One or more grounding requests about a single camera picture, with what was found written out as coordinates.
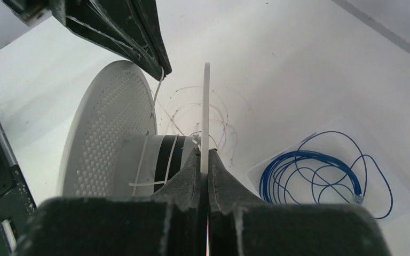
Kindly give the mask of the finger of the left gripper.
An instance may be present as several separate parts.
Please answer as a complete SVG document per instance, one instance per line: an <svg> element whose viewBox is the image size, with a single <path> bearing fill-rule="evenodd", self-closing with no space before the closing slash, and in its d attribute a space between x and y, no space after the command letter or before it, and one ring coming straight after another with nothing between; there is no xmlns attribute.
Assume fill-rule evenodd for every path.
<svg viewBox="0 0 410 256"><path fill-rule="evenodd" d="M154 79L172 72L156 1L50 1L49 8L73 34L132 61Z"/></svg>

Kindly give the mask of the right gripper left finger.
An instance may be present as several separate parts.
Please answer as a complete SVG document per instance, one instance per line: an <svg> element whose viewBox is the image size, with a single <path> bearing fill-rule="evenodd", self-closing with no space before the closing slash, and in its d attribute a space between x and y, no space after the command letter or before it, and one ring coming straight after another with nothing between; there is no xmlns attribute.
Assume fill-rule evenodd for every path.
<svg viewBox="0 0 410 256"><path fill-rule="evenodd" d="M148 197L55 197L28 220L15 255L201 255L200 152Z"/></svg>

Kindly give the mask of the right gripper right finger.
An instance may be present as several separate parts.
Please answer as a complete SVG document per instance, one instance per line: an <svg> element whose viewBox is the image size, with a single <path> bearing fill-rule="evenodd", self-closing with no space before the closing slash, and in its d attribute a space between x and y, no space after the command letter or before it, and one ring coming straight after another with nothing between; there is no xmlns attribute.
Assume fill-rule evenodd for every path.
<svg viewBox="0 0 410 256"><path fill-rule="evenodd" d="M211 255L390 255L374 218L361 206L263 201L209 150Z"/></svg>

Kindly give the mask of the white cable spool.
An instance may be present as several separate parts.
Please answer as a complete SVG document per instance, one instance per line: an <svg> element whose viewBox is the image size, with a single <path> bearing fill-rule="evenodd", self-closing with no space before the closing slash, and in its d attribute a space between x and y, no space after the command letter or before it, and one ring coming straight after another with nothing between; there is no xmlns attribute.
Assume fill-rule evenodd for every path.
<svg viewBox="0 0 410 256"><path fill-rule="evenodd" d="M104 67L87 88L70 127L59 176L63 197L148 197L173 178L201 138L161 135L141 69Z"/></svg>

